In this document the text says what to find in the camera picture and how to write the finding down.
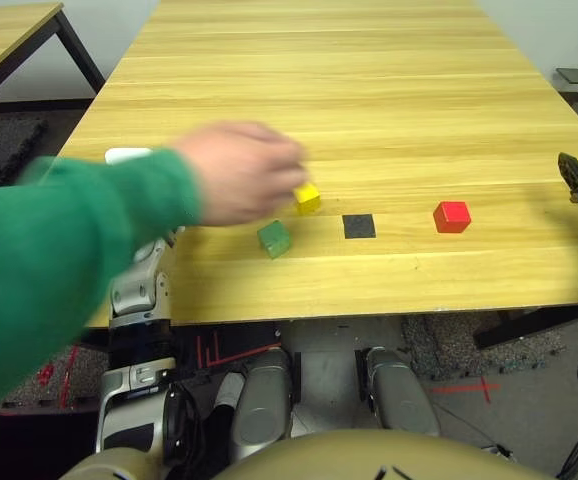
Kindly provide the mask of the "person's bare hand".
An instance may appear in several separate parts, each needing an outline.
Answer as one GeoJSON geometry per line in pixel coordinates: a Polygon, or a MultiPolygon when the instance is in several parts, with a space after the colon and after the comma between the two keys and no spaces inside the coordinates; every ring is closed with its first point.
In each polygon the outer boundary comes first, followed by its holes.
{"type": "Polygon", "coordinates": [[[291,202],[309,175],[289,136],[255,122],[200,127],[170,143],[191,168],[203,226],[230,226],[271,215],[291,202]]]}

